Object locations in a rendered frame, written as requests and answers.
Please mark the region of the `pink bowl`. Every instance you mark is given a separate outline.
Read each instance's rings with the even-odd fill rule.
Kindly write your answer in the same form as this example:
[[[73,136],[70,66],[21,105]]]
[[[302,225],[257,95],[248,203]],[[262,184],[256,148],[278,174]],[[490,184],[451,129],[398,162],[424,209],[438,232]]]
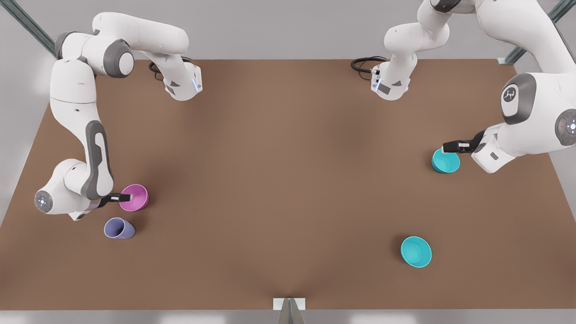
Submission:
[[[131,195],[131,199],[129,201],[119,203],[120,207],[124,211],[140,211],[141,209],[144,209],[148,204],[148,191],[141,184],[132,184],[127,186],[121,193]]]

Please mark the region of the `teal bowl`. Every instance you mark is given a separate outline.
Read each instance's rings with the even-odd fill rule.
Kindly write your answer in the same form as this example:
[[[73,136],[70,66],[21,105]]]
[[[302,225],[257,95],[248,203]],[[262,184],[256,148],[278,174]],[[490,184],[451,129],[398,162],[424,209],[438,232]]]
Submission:
[[[451,174],[459,169],[461,162],[457,153],[444,153],[440,148],[434,152],[431,164],[436,172]]]
[[[426,240],[410,236],[400,246],[401,257],[412,267],[426,267],[432,260],[432,249]]]

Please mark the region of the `lavender cup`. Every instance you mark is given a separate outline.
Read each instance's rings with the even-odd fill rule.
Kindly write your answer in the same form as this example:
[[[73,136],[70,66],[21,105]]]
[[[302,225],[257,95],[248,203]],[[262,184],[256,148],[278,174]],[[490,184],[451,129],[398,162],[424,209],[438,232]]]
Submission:
[[[105,236],[111,239],[129,239],[135,235],[135,228],[128,221],[120,217],[114,217],[107,221],[103,232]]]

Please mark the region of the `silver frame post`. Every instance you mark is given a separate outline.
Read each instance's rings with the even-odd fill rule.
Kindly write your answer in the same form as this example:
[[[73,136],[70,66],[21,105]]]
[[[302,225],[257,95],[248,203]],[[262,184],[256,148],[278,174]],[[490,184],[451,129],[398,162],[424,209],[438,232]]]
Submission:
[[[0,0],[0,6],[56,58],[55,41],[29,16],[16,0]]]
[[[576,72],[576,56],[556,23],[576,6],[576,0],[560,0],[546,13],[537,0],[494,0],[482,28],[493,39],[515,48],[498,64],[515,64],[530,53],[542,72]]]
[[[278,324],[305,324],[301,315],[306,310],[305,298],[274,298],[272,309],[280,311]]]

